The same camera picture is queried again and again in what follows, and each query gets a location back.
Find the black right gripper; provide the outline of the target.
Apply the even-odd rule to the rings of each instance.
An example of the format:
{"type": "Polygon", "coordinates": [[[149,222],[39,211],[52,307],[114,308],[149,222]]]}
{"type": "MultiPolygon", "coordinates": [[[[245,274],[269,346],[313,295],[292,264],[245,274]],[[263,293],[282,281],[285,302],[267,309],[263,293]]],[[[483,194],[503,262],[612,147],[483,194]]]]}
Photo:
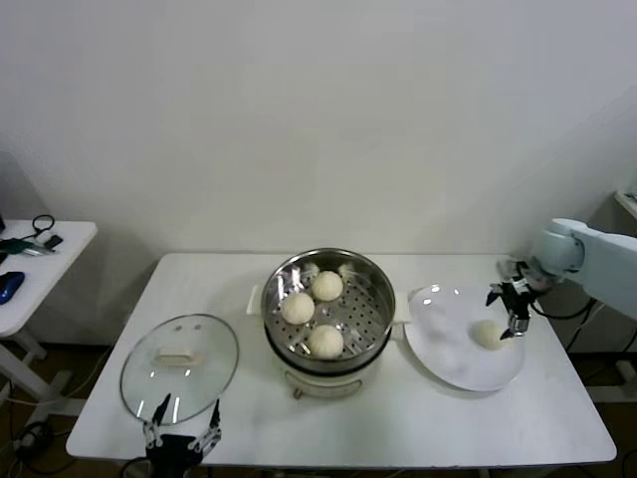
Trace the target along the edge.
{"type": "Polygon", "coordinates": [[[523,275],[505,271],[501,273],[501,279],[501,283],[490,285],[486,305],[500,300],[509,312],[508,326],[500,336],[504,341],[526,334],[530,323],[528,309],[540,297],[540,292],[533,289],[523,275]]]}

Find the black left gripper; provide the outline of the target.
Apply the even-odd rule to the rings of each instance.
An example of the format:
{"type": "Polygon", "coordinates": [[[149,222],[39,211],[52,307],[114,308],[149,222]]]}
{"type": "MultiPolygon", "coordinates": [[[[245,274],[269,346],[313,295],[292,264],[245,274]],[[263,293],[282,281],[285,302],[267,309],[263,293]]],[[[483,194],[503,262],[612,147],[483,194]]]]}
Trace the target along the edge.
{"type": "Polygon", "coordinates": [[[201,451],[211,451],[222,437],[220,427],[220,400],[214,404],[207,429],[196,439],[193,436],[162,434],[159,427],[167,410],[171,394],[167,393],[155,408],[149,421],[144,421],[142,430],[146,459],[150,462],[151,478],[181,478],[198,466],[203,459],[201,451]]]}

